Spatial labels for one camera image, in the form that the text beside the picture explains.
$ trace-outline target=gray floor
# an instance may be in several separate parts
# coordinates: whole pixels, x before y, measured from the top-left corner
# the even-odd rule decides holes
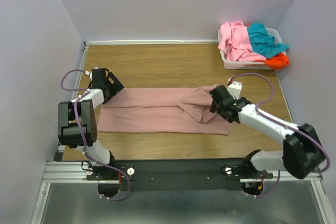
[[[259,199],[238,191],[158,191],[107,202],[96,189],[95,184],[52,185],[42,223],[323,223],[309,181],[281,182]]]

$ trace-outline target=white wall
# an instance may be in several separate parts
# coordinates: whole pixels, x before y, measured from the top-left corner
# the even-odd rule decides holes
[[[216,39],[226,21],[277,27],[293,0],[62,0],[85,41]]]
[[[0,0],[0,223],[30,223],[82,40],[61,0]]]
[[[331,156],[323,185],[336,212],[336,2],[295,0],[279,26],[291,65],[279,73],[296,123],[312,124]]]

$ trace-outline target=wooden table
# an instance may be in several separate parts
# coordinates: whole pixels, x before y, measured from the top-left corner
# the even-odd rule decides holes
[[[229,77],[245,70],[228,70],[223,66],[216,44],[108,45],[90,46],[85,70],[96,66],[108,68],[127,88],[181,88],[226,84]],[[262,73],[275,86],[275,97],[261,108],[290,121],[281,88],[274,71]],[[252,103],[265,100],[270,87],[259,77],[240,77],[242,95]],[[89,78],[82,77],[86,88]],[[98,120],[99,108],[96,109]],[[116,159],[169,159],[244,157],[256,149],[273,151],[281,146],[262,133],[234,123],[229,136],[185,133],[105,133],[98,138]],[[66,148],[64,161],[80,161],[83,155]]]

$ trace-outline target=white plastic basket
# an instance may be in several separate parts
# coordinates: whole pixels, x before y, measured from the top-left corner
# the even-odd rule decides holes
[[[274,36],[275,43],[282,43],[282,39],[275,29],[266,28],[269,35]],[[222,39],[221,31],[218,30],[218,42]],[[220,55],[222,56],[222,60],[224,63],[224,68],[226,69],[261,69],[261,70],[271,70],[269,66],[267,66],[263,62],[253,62],[253,61],[228,61],[225,59],[225,54],[222,50],[219,50]]]

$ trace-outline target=bright pink cloth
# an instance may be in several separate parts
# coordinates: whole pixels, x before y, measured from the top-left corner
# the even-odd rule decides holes
[[[222,39],[218,48],[224,52],[228,61],[266,60],[264,56],[253,52],[247,27],[243,22],[226,22],[220,28]]]
[[[123,89],[101,106],[98,131],[182,132],[228,135],[231,124],[210,113],[214,86]]]

